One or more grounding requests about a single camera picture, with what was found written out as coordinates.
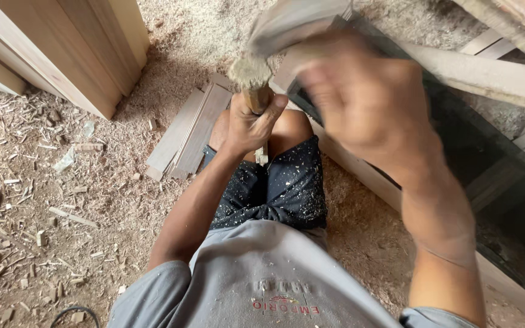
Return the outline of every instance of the wooden hammer handle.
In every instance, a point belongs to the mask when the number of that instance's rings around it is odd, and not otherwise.
[[[262,115],[268,107],[269,102],[273,99],[273,90],[265,84],[262,88],[256,90],[242,89],[246,106],[256,115]]]

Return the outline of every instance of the hammer head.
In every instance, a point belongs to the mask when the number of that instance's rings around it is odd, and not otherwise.
[[[327,30],[336,16],[351,15],[350,0],[278,0],[254,22],[247,44],[266,58]]]

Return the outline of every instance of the gray t-shirt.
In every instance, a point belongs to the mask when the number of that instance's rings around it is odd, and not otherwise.
[[[325,252],[324,236],[271,220],[212,231],[192,270],[170,261],[127,288],[108,327],[475,328],[433,308],[405,309],[401,325]]]

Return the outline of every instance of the black cable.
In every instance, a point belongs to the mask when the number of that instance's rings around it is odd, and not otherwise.
[[[67,312],[70,312],[70,311],[74,311],[74,310],[83,310],[83,311],[86,311],[88,314],[91,315],[92,319],[94,319],[94,323],[96,324],[96,328],[100,328],[100,325],[98,324],[98,319],[96,318],[96,315],[94,314],[94,312],[92,312],[91,309],[89,308],[85,308],[83,306],[71,306],[69,307],[68,309],[64,309],[62,310],[62,312],[60,312],[57,316],[56,316],[56,319],[54,319],[54,321],[52,322],[52,324],[50,324],[50,328],[54,328],[54,325],[56,325],[56,322],[58,320],[60,320],[60,318],[62,318],[62,316],[64,316]]]

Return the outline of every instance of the sawdust-covered floor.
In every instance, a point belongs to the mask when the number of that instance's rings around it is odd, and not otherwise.
[[[156,183],[133,174],[145,171],[145,160],[171,123],[193,87],[200,87],[214,72],[226,72],[244,44],[252,20],[273,1],[258,0],[139,0],[150,31],[151,48],[143,76],[134,92],[124,99],[112,121],[88,116],[76,122],[75,107],[45,93],[27,98],[0,94],[0,174],[3,179],[21,179],[8,186],[14,204],[2,213],[0,227],[6,231],[24,229],[22,238],[45,229],[46,254],[33,257],[14,248],[0,251],[8,269],[0,277],[0,316],[9,308],[15,317],[7,327],[48,327],[54,316],[69,305],[93,309],[107,323],[108,310],[122,285],[129,286],[142,274],[161,223],[190,181]],[[450,1],[361,0],[355,8],[384,32],[417,44],[457,49],[485,27]],[[280,62],[274,58],[273,64]],[[57,126],[69,143],[86,141],[80,135],[84,122],[96,123],[89,140],[106,144],[102,154],[82,154],[62,174],[55,164],[69,145],[50,142],[54,132],[45,128],[36,108],[55,108],[62,121]],[[159,128],[150,132],[148,120]],[[58,149],[38,145],[53,145]],[[397,212],[376,197],[331,159],[323,157],[328,207],[330,253],[339,260],[393,315],[407,304],[413,246]],[[33,180],[32,198],[15,205]],[[89,192],[71,196],[76,186]],[[59,218],[49,227],[48,207],[63,208],[101,225],[95,229]],[[103,255],[91,257],[91,254]],[[37,266],[29,287],[19,280]],[[70,285],[83,276],[84,283]],[[61,281],[66,295],[46,304],[43,298]],[[34,316],[26,307],[39,309]],[[488,301],[491,327],[525,327],[525,316],[499,295]],[[86,319],[91,326],[91,319]]]

